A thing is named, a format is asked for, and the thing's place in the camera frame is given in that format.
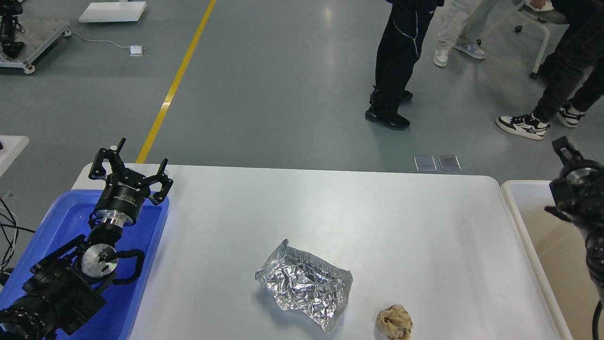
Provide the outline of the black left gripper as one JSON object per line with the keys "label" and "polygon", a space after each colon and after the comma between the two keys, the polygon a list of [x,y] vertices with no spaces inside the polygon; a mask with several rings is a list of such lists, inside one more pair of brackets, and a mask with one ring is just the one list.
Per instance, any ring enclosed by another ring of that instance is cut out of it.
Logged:
{"label": "black left gripper", "polygon": [[[167,198],[173,185],[173,180],[165,173],[168,159],[163,159],[157,174],[147,177],[134,170],[127,170],[119,153],[126,142],[121,138],[116,149],[100,148],[97,152],[90,171],[89,179],[104,180],[106,186],[98,200],[93,215],[96,218],[117,218],[120,227],[136,224],[142,211],[145,199],[158,206]],[[111,167],[108,173],[103,166],[107,161]],[[160,190],[151,192],[151,185],[160,183]]]}

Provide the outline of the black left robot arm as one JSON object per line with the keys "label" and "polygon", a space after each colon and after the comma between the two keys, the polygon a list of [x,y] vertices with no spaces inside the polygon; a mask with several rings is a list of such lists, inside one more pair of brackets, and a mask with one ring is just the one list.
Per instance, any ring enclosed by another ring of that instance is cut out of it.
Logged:
{"label": "black left robot arm", "polygon": [[1,310],[3,340],[54,340],[58,330],[73,334],[106,304],[110,285],[127,285],[142,275],[145,253],[116,250],[125,227],[136,224],[145,200],[158,206],[173,180],[163,159],[153,176],[125,166],[116,149],[100,148],[89,178],[103,180],[104,190],[89,215],[88,236],[78,235],[30,268],[25,294]]}

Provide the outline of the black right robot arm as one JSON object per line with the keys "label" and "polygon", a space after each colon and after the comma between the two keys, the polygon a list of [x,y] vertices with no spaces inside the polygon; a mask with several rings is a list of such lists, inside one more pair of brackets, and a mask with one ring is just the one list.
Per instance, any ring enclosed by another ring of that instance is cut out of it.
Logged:
{"label": "black right robot arm", "polygon": [[604,301],[604,168],[583,157],[566,136],[554,140],[552,146],[563,169],[549,183],[554,206],[545,211],[571,222],[582,234],[587,271],[599,296],[591,325],[592,338],[597,340]]}

